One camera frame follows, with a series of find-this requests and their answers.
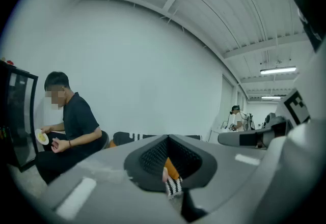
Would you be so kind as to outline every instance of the orange object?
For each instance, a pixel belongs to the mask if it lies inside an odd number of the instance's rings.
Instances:
[[[109,148],[115,147],[116,144],[114,143],[113,140],[110,141],[110,146]],[[177,172],[177,169],[175,169],[175,167],[172,164],[172,161],[170,160],[170,158],[167,159],[164,167],[166,167],[168,169],[168,174],[169,176],[174,179],[177,180],[179,178],[179,173]]]

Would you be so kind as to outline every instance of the man's right hand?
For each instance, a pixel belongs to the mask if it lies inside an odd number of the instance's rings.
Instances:
[[[52,126],[51,125],[43,126],[41,128],[41,130],[42,130],[42,133],[50,133],[52,131]]]

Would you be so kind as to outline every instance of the black cabinet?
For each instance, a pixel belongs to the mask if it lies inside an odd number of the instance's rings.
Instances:
[[[34,95],[38,77],[0,61],[2,160],[22,172],[34,165]]]

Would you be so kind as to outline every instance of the man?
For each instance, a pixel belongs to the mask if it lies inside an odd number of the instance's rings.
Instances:
[[[44,126],[43,133],[49,137],[44,152],[35,159],[37,170],[48,184],[61,173],[89,155],[99,151],[102,146],[102,131],[86,101],[74,93],[69,80],[63,72],[50,73],[44,84],[46,96],[52,104],[63,107],[63,122]],[[65,131],[66,134],[52,131]]]
[[[244,131],[243,127],[246,124],[248,124],[248,121],[246,119],[247,116],[243,112],[240,111],[239,105],[232,106],[231,114],[235,115],[235,121],[237,122],[237,124],[232,127],[233,131],[238,130],[239,132],[243,132]]]

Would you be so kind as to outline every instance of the ceiling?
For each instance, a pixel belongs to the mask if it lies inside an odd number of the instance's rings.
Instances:
[[[249,101],[286,95],[313,48],[293,0],[125,0],[177,22],[209,47],[238,80]],[[297,66],[295,73],[260,70]]]

